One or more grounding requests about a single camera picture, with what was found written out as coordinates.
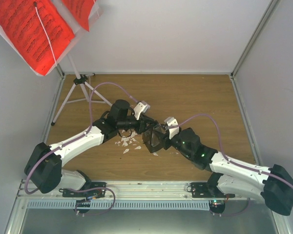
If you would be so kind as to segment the clear plastic metronome cover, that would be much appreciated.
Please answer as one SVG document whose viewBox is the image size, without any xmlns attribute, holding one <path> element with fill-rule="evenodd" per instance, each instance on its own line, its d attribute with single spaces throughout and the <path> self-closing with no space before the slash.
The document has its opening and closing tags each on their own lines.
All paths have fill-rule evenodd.
<svg viewBox="0 0 293 234">
<path fill-rule="evenodd" d="M 148 143 L 152 147 L 158 146 L 162 143 L 163 138 L 167 135 L 167 130 L 164 124 L 158 123 L 155 126 L 151 126 L 144 136 L 145 143 Z"/>
</svg>

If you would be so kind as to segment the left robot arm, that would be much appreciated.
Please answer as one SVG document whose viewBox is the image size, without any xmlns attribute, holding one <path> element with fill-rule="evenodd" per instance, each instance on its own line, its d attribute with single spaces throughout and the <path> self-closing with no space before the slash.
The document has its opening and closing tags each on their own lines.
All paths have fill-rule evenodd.
<svg viewBox="0 0 293 234">
<path fill-rule="evenodd" d="M 64 165 L 86 150 L 119 135 L 122 130 L 137 134 L 146 132 L 155 123 L 155 120 L 145 115 L 149 108 L 144 101 L 131 107 L 127 101 L 119 99 L 81 133 L 51 145 L 44 142 L 36 145 L 24 169 L 27 176 L 25 192 L 28 195 L 37 191 L 46 194 L 61 188 L 77 193 L 80 197 L 89 195 L 91 180 L 88 176 L 82 171 L 65 170 Z"/>
</svg>

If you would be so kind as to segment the black metronome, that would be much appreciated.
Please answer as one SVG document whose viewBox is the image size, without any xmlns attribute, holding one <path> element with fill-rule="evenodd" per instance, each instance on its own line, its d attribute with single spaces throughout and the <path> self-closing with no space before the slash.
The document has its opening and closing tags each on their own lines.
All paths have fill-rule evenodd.
<svg viewBox="0 0 293 234">
<path fill-rule="evenodd" d="M 152 125 L 142 134 L 142 140 L 150 153 L 155 153 L 163 148 L 166 131 L 161 124 Z"/>
</svg>

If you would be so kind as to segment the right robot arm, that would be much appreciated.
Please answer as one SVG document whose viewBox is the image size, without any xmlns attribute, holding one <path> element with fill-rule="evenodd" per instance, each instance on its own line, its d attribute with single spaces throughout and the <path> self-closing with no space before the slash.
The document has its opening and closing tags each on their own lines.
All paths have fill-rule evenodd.
<svg viewBox="0 0 293 234">
<path fill-rule="evenodd" d="M 201 143 L 191 129 L 167 127 L 171 145 L 200 170 L 212 172 L 206 186 L 211 197 L 235 194 L 258 199 L 275 213 L 289 216 L 293 209 L 293 178 L 280 165 L 246 163 Z"/>
</svg>

